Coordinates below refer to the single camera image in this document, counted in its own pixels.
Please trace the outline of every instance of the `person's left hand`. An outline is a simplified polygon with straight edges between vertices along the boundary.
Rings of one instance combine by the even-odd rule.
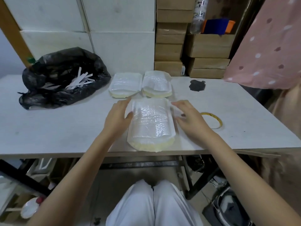
[[[131,98],[121,100],[112,106],[107,115],[106,121],[104,122],[104,128],[102,132],[105,135],[109,135],[110,138],[117,139],[129,127],[133,118],[133,112],[130,112],[126,118],[124,118],[124,114],[130,100]]]

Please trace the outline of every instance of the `clear plastic bottle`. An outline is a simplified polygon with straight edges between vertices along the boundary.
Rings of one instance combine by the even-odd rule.
[[[205,20],[208,0],[195,0],[193,19],[190,24],[190,33],[199,34]]]

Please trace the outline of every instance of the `black plastic bag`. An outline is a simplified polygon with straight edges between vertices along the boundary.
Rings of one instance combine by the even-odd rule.
[[[95,81],[81,88],[67,90],[71,81],[77,77],[79,67],[81,73],[93,74],[89,77]],[[22,74],[27,93],[20,93],[19,103],[25,109],[31,106],[58,108],[71,105],[105,86],[111,79],[101,58],[79,47],[69,48],[42,56]],[[46,83],[59,86],[56,89],[44,89]]]

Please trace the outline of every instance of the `white pants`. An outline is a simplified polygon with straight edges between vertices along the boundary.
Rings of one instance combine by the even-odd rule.
[[[203,226],[200,215],[167,180],[153,189],[144,180],[132,185],[108,216],[106,226]]]

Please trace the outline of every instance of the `tape roll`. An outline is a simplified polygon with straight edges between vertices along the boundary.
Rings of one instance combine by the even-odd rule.
[[[220,127],[223,126],[222,120],[221,120],[219,117],[217,117],[216,115],[214,115],[214,114],[212,114],[212,113],[206,113],[206,112],[202,112],[202,113],[200,113],[200,114],[201,114],[201,115],[208,115],[208,116],[211,116],[211,117],[217,119],[217,121],[219,122],[219,127],[218,127],[218,128],[220,128]]]

